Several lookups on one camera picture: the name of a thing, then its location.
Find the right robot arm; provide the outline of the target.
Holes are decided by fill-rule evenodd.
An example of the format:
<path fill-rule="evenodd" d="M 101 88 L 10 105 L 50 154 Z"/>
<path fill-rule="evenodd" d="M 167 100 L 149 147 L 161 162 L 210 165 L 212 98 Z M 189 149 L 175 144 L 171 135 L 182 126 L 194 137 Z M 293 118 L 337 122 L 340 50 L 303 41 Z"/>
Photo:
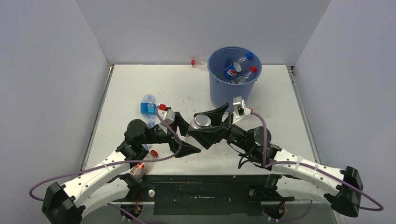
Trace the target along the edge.
<path fill-rule="evenodd" d="M 332 168 L 309 161 L 278 145 L 272 144 L 265 125 L 244 130 L 237 122 L 253 111 L 244 105 L 235 106 L 234 112 L 223 118 L 228 104 L 196 113 L 187 128 L 186 136 L 209 149 L 225 140 L 242 150 L 240 156 L 256 167 L 277 172 L 268 179 L 264 194 L 270 200 L 294 197 L 323 202 L 347 217 L 357 217 L 361 210 L 363 183 L 353 167 Z"/>

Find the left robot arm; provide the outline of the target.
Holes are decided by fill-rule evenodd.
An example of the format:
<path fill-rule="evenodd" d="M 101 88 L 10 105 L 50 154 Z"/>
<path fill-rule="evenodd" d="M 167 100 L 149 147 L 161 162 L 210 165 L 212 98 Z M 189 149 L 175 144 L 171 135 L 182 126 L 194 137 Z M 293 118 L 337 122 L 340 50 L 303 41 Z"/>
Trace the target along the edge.
<path fill-rule="evenodd" d="M 161 125 L 149 127 L 140 119 L 132 120 L 124 133 L 124 141 L 95 167 L 80 171 L 78 177 L 48 186 L 42 204 L 42 212 L 52 224 L 78 224 L 92 211 L 118 199 L 133 201 L 139 196 L 138 184 L 145 171 L 138 165 L 147 166 L 164 161 L 150 153 L 145 144 L 169 144 L 174 157 L 199 153 L 200 148 L 181 141 L 176 131 L 187 139 L 191 131 L 208 127 L 207 116 L 196 115 L 187 123 L 179 113 L 171 109 L 160 110 Z"/>

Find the crushed blue label bottle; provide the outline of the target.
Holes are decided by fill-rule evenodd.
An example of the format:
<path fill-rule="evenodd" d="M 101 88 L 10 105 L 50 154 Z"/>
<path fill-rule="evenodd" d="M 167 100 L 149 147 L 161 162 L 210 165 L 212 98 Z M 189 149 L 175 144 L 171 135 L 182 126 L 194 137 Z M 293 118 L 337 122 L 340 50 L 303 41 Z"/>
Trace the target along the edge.
<path fill-rule="evenodd" d="M 140 104 L 141 115 L 145 118 L 149 128 L 156 124 L 156 99 L 153 95 L 147 94 L 143 97 Z"/>

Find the red label clear bottle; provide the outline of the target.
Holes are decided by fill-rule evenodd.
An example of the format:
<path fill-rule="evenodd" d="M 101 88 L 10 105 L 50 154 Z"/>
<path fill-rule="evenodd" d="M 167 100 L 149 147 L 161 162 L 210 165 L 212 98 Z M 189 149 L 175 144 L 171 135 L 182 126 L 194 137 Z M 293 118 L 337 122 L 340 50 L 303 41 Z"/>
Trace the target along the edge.
<path fill-rule="evenodd" d="M 257 72 L 257 68 L 255 66 L 251 66 L 248 71 L 246 71 L 242 75 L 238 75 L 236 78 L 232 80 L 233 84 L 244 84 L 249 82 L 252 78 L 255 77 Z"/>

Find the blue label blue cap bottle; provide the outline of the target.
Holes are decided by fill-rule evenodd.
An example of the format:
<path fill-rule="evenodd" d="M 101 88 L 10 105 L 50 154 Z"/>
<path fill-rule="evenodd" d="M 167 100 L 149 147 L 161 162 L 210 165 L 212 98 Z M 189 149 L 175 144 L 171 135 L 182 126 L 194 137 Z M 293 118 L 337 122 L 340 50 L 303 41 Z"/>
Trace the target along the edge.
<path fill-rule="evenodd" d="M 233 67 L 235 68 L 235 70 L 237 72 L 241 72 L 242 70 L 244 70 L 249 61 L 253 58 L 253 54 L 251 52 L 247 52 L 244 56 L 239 57 L 238 59 L 236 59 L 233 62 Z"/>

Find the pepsi bottle blue cap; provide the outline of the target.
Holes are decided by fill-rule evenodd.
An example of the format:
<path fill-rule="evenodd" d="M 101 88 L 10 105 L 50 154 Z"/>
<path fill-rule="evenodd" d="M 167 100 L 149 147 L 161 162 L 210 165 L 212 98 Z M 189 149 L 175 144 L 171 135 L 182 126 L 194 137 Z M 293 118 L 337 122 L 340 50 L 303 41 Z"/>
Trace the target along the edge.
<path fill-rule="evenodd" d="M 238 62 L 230 64 L 223 72 L 224 80 L 231 83 L 232 80 L 242 71 L 241 65 Z"/>

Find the clear jar silver lid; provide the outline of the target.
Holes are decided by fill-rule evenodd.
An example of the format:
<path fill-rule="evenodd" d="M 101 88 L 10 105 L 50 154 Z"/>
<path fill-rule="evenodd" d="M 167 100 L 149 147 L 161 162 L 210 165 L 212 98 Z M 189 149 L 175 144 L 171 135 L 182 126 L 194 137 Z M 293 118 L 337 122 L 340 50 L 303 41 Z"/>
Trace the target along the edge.
<path fill-rule="evenodd" d="M 189 134 L 189 131 L 195 130 L 195 129 L 200 129 L 200 128 L 205 128 L 205 127 L 210 127 L 212 125 L 211 119 L 203 114 L 196 115 L 189 124 L 189 127 L 187 129 L 187 134 L 186 138 L 190 137 L 191 135 Z"/>

